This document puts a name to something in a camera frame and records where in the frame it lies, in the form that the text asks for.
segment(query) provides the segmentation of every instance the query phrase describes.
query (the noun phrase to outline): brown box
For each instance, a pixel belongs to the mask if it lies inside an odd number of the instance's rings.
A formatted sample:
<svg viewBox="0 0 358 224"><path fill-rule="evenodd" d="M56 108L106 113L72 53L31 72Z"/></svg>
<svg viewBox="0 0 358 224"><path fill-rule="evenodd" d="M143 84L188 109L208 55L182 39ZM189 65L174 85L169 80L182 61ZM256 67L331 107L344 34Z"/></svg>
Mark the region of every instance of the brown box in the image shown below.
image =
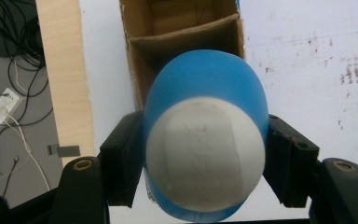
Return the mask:
<svg viewBox="0 0 358 224"><path fill-rule="evenodd" d="M143 109L161 68L192 49L244 57L236 0L120 0L134 97Z"/></svg>

